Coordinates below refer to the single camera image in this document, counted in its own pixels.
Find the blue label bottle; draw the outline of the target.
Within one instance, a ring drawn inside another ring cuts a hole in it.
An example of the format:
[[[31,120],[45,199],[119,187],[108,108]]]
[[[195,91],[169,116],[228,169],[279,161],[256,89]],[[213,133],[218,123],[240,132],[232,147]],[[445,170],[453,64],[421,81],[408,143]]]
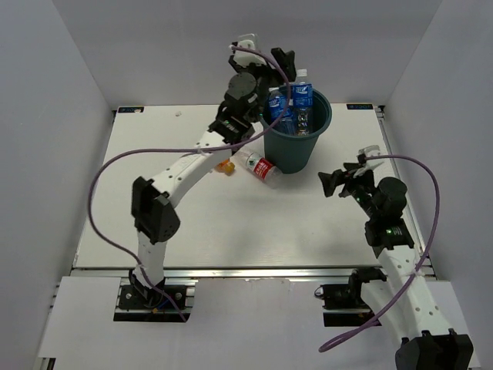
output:
[[[273,122],[278,117],[280,120],[274,129],[280,133],[287,135],[294,135],[296,133],[295,122],[293,119],[293,112],[291,108],[288,108],[284,113],[283,109],[288,102],[286,96],[278,88],[269,89],[269,111],[271,121]]]
[[[312,132],[310,115],[313,107],[313,86],[306,69],[298,69],[292,86],[293,112],[297,121],[297,134],[307,136]]]

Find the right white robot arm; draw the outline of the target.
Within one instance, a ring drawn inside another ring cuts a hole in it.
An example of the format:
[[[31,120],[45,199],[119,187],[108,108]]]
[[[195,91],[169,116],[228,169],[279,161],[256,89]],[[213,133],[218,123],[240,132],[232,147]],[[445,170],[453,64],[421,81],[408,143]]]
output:
[[[376,182],[373,169],[360,163],[318,177],[325,197],[340,187],[340,197],[353,197],[368,217],[365,237],[381,266],[355,270],[345,296],[373,311],[366,326],[379,322],[397,342],[396,367],[467,369],[471,339],[447,320],[417,267],[421,255],[402,217],[406,185],[395,177]]]

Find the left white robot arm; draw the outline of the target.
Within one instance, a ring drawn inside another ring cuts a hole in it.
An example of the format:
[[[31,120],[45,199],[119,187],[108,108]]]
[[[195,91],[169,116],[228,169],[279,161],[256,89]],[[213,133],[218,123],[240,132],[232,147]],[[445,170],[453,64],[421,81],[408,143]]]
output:
[[[267,104],[273,87],[293,82],[296,77],[295,53],[271,50],[277,69],[270,68],[258,53],[250,54],[235,45],[229,59],[235,70],[215,120],[198,140],[192,153],[180,157],[162,173],[132,185],[131,214],[138,232],[139,262],[132,272],[140,284],[136,298],[148,308],[163,298],[163,262],[167,241],[178,231],[176,208],[185,194],[216,165],[230,158],[254,134],[253,124]]]

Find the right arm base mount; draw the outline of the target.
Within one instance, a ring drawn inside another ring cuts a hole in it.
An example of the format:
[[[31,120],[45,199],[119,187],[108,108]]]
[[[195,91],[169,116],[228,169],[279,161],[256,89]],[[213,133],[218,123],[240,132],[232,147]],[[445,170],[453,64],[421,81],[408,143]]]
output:
[[[345,284],[323,284],[315,289],[314,297],[323,302],[326,328],[358,327],[373,318],[374,313],[361,298],[364,284],[387,281],[380,268],[354,269]]]

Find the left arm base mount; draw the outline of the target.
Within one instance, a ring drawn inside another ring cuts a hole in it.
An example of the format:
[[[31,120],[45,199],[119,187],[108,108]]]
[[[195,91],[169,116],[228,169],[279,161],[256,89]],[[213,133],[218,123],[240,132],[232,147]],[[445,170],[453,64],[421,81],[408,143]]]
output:
[[[184,284],[166,284],[163,279],[156,290],[141,284],[134,270],[129,271],[129,283],[121,284],[113,315],[115,322],[185,323],[188,321],[192,302],[191,287]]]

